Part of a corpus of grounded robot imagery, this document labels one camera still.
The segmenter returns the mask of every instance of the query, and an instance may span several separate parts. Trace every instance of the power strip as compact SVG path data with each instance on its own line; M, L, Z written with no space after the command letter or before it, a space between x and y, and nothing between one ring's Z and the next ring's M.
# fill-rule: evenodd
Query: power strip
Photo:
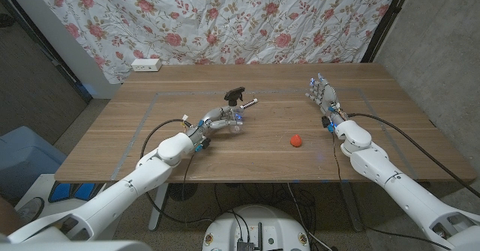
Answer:
M160 67L160 59L135 59L132 63L133 71L159 71Z

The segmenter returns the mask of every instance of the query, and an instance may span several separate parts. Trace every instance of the wooden table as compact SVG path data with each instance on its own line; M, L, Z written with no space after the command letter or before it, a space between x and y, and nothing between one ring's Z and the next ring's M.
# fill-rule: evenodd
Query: wooden table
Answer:
M225 106L225 93L244 86L244 130L222 130L190 165L187 182L338 181L332 135L322 128L320 108L306 98L311 77L321 73L337 91L346 112L378 115L411 135L460 178L476 177L470 164L378 64L250 64L163 66L155 73L132 73L55 174L61 182L117 181L134 170L149 132L159 123L189 115L196 123L210 109ZM379 122L355 117L390 160L417 180L451 180L400 134ZM168 124L153 135L147 151L182 132ZM299 134L300 148L290 144ZM353 170L336 140L341 177L368 181ZM181 182L186 157L168 182Z

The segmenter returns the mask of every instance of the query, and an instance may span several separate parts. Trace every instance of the floral curtain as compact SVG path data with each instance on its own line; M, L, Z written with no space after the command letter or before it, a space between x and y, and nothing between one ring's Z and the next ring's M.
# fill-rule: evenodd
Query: floral curtain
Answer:
M358 62L392 0L44 0L120 83L163 64Z

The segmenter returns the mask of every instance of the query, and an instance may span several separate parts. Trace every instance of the black cable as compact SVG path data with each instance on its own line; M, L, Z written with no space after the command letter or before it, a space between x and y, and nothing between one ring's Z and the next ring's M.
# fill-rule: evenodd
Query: black cable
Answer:
M414 146L417 147L423 154L425 154L428 158L430 158L432 161L435 162L441 169L443 169L446 173L448 173L450 176L452 176L458 183L460 183L463 187L467 188L471 193L473 193L475 196L480 198L480 193L477 190L474 190L471 186L469 186L467 183L465 183L462 179L460 179L455 173L453 173L451 170L449 170L447 167L445 167L443 164L441 164L440 161L435 159L431 154L429 154L425 149L423 149L416 141L414 141L412 138L410 138L404 131L402 131L400 128L396 127L395 125L381 119L380 117L376 117L373 115L368 115L364 113L350 113L348 114L349 117L355 117L355 116L364 116L364 117L369 117L372 119L375 119L377 121L381 121L384 124L387 124L391 128L395 129L398 131L402 136L404 136L406 139L408 139Z
M157 125L157 127L154 128L154 129L150 132L150 134L147 136L147 138L145 139L145 141L144 141L144 143L143 143L143 146L142 146L142 150L141 150L141 152L140 152L140 158L143 157L143 154L145 153L145 148L146 148L146 146L147 146L147 143L149 142L150 137L152 137L152 135L155 133L155 131L157 131L159 128L161 128L161 127L164 126L165 124L172 123L172 122L183 122L183 123L185 123L185 124L187 124L187 125L189 125L189 126L191 125L189 122L183 121L183 120L181 120L181 119L171 119L171 120L165 121L165 122ZM203 222L203 221L213 222L213 220L211 220L210 218L201 218L201 219L192 220L192 221L186 221L186 220L181 221L181 220L178 220L178 219L176 219L175 217L171 217L171 216L169 216L168 214L165 214L165 212L162 211L162 210L155 204L154 200L152 199L152 197L150 196L150 194L149 194L148 192L145 192L145 194L146 194L148 200L150 201L151 206L153 206L153 208L155 208L155 210L157 210L161 215L165 216L165 217L168 218L169 220L172 220L172 221L177 222L177 223L183 223L183 224L199 223L199 222Z
M238 215L238 214L236 214L236 213L233 211L233 209L232 209L232 213L231 213L231 214L233 214L233 216L234 216L235 219L237 220L238 227L240 228L240 240L243 241L242 226L240 226L239 219L237 218L237 215Z
M217 196L217 184L214 185L214 188L213 188L213 189L214 189L214 194L215 194L215 200L217 201L218 209L220 210L220 213L219 213L219 215L220 215L220 214L223 213L223 211L222 211L222 207L221 207L221 205L220 205L220 201L218 200L218 196ZM227 211L227 213L233 214L233 216L235 217L235 219L237 219L237 217L240 217L241 220L243 220L243 223L245 224L245 227L247 228L247 234L248 234L248 236L247 236L247 242L250 242L250 231L249 231L249 229L248 229L247 222L245 222L245 219L243 219L242 216L240 216L239 214L237 214L236 212L234 212L233 209L230 210L230 211ZM242 226L240 226L240 222L239 222L238 219L237 219L237 223L238 223L238 227L240 228L240 238L243 240Z
M245 227L247 228L247 243L250 243L250 229L248 229L248 225L247 225L247 222L245 221L245 219L243 219L243 217L239 214L236 214L235 212L233 212L233 210L230 210L230 211L227 211L227 213L230 213L230 214L234 214L236 215L237 217L240 217L240 219L243 221L243 223L245 224Z
M341 183L342 177L340 176L340 164L338 164L337 150L335 149L335 134L332 133L331 137L333 138L333 156L335 157L335 162L337 162L337 168L338 168L338 180L340 180L340 183Z
M362 222L360 222L362 226L364 226L365 228L367 229L371 229L373 230L374 232L378 232L378 233L383 233L385 235L391 235L391 236L397 236L397 237L403 237L403 238L410 238L410 239L415 239L415 240L420 240L420 241L424 241L424 242L427 242L429 244L434 244L438 247L442 247L443 249L446 249L446 250L451 250L450 248L446 247L446 246L443 246L442 244L438 244L438 243L435 243L434 241L430 241L428 239L424 239L424 238L419 238L419 237L415 237L415 236L410 236L410 235L400 235L400 234L397 234L397 233L391 233L391 232L384 232L384 231L381 231L381 230L378 230L378 229L374 229L374 228L371 228L369 226L366 226L364 225Z
M337 167L338 167L338 178L340 179L340 182L342 181L341 177L340 177L340 165L338 164L338 160L337 160L337 155L336 155L336 152L335 152L335 135L332 133L333 135L333 155L335 157L335 161L337 161ZM410 235L401 235L401 234L397 234L397 233L391 233L391 232L384 232L384 231L381 231L381 230L378 230L378 229L374 229L374 228L371 228L369 226L366 226L361 220L357 220L362 226L364 226L365 228L367 229L371 229L373 230L374 232L378 232L378 233L383 233L385 235L392 235L392 236L397 236L397 237L403 237L403 238L410 238L410 239L415 239L415 240L420 240L420 241L424 241L424 242L427 242L429 244L434 244L438 247L442 247L446 250L451 250L450 248L448 247L445 247L441 244L438 244L438 243L435 243L434 241L430 241L428 239L424 239L424 238L419 238L419 237L415 237L415 236L410 236Z
M162 211L156 204L155 202L153 201L152 197L150 196L150 194L148 192L145 192L145 194L147 195L147 198L148 200L150 201L151 203L151 206L153 206L153 208L155 208L155 210L157 210L162 216L165 216L166 218L168 218L169 220L172 220L174 222L177 222L177 223L182 223L182 224L193 224L193 223L199 223L199 222L204 222L204 221L210 221L210 222L213 222L213 220L211 220L210 218L201 218L201 219L198 219L198 220L192 220L192 221L181 221L181 220L178 220L176 219L175 217L171 217L169 216L168 214L165 214L164 211Z
M213 189L214 189L214 193L215 193L215 200L217 201L217 205L218 205L218 210L220 210L220 214L222 214L224 211L222 210L222 207L220 206L220 202L218 201L218 196L217 196L217 183L215 183Z
M192 159L194 158L196 152L194 152L192 154L192 156L190 157L190 161L188 161L188 166L187 166L187 169L185 169L185 174L183 176L183 183L181 185L181 200L184 201L185 200L185 180L187 179L187 172L188 172L188 168L190 168L190 164L192 163ZM185 228L187 228L187 211L185 211Z
M158 130L160 127L164 126L165 124L172 123L172 122L176 122L176 121L185 123L185 124L187 124L187 125L189 125L189 126L191 125L189 122L183 121L182 119L170 119L170 120L168 120L168 121L165 121L165 122L157 125L156 128L154 128L152 131L150 131L150 134L147 136L147 138L146 138L145 141L143 142L142 150L141 150L141 152L140 152L140 158L142 158L142 157L143 157L143 153L145 153L145 147L147 146L147 143L149 142L150 137L151 137L155 132L157 132L157 130Z

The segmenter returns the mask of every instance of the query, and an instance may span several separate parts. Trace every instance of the white robotic arm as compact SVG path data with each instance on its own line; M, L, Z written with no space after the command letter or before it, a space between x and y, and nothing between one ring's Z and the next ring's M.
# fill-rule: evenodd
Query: white robotic arm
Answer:
M229 91L225 98L230 98L229 103L235 98L234 106L213 109L197 126L189 126L186 133L178 133L165 139L156 149L139 160L133 172L89 202L72 211L35 220L9 235L7 239L11 244L97 239L135 199L163 184L173 168L180 163L183 154L208 147L210 139L206 136L211 130L242 124L239 114L244 108L257 102L255 99L236 107L236 98L241 96L244 90L237 88Z
M446 205L393 165L387 153L371 141L369 132L348 119L335 90L320 74L319 81L312 79L310 86L312 94L306 95L325 114L324 127L344 140L341 150L359 174L379 184L431 241L452 250L470 250L474 243L472 250L479 248L479 215Z

